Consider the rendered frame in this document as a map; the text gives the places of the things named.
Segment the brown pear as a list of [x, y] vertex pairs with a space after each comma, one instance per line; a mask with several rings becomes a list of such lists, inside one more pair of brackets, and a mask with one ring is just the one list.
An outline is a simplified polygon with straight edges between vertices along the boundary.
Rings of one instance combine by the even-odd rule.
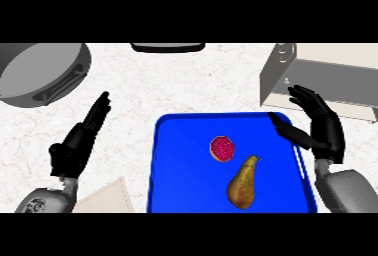
[[232, 205], [246, 210], [255, 202], [255, 173], [259, 157], [252, 155], [228, 185], [228, 200]]

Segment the beige flat mat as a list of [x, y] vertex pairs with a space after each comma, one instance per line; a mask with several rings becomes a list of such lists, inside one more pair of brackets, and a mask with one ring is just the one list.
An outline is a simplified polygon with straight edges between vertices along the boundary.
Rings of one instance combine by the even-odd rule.
[[76, 205], [74, 213], [130, 213], [133, 211], [125, 178], [97, 190]]

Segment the grey round pot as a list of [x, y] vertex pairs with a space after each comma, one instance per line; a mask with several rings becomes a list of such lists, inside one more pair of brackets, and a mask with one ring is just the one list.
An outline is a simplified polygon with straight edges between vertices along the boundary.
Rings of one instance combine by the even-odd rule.
[[48, 106], [77, 88], [91, 64], [85, 43], [0, 43], [0, 101]]

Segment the black flat appliance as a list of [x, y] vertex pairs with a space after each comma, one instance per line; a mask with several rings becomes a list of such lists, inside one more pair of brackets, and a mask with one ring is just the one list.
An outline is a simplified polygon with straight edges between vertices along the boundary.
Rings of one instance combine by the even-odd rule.
[[133, 43], [132, 48], [145, 53], [187, 53], [201, 51], [204, 43]]

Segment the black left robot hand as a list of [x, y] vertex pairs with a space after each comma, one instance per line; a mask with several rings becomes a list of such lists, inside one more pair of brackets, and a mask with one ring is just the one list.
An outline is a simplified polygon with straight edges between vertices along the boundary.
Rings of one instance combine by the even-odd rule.
[[73, 127], [63, 143], [49, 148], [51, 175], [77, 179], [85, 171], [98, 133], [111, 111], [110, 93], [104, 92], [92, 105], [83, 122]]

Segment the grey tiered shelf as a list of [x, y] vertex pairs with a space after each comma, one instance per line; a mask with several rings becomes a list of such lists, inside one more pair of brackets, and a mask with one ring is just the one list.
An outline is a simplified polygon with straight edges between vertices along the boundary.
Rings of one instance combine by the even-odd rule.
[[342, 117], [378, 123], [378, 43], [277, 43], [260, 73], [260, 104], [299, 110], [302, 85]]

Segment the blue tray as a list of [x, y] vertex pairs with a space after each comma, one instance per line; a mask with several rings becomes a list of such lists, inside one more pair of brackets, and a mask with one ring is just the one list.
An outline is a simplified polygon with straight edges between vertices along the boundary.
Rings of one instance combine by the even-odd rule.
[[[215, 160], [210, 143], [228, 136], [234, 158]], [[260, 158], [249, 213], [318, 211], [300, 148], [277, 133], [269, 114], [167, 114], [156, 124], [150, 196], [151, 213], [238, 213], [226, 190], [246, 159]]]

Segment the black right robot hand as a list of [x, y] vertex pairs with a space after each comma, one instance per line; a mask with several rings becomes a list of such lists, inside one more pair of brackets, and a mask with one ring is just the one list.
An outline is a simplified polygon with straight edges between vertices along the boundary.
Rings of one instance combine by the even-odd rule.
[[288, 88], [290, 101], [302, 107], [312, 122], [311, 133], [288, 124], [277, 113], [269, 113], [278, 134], [306, 150], [312, 150], [317, 159], [328, 159], [342, 164], [346, 152], [346, 139], [342, 121], [321, 95], [306, 87]]

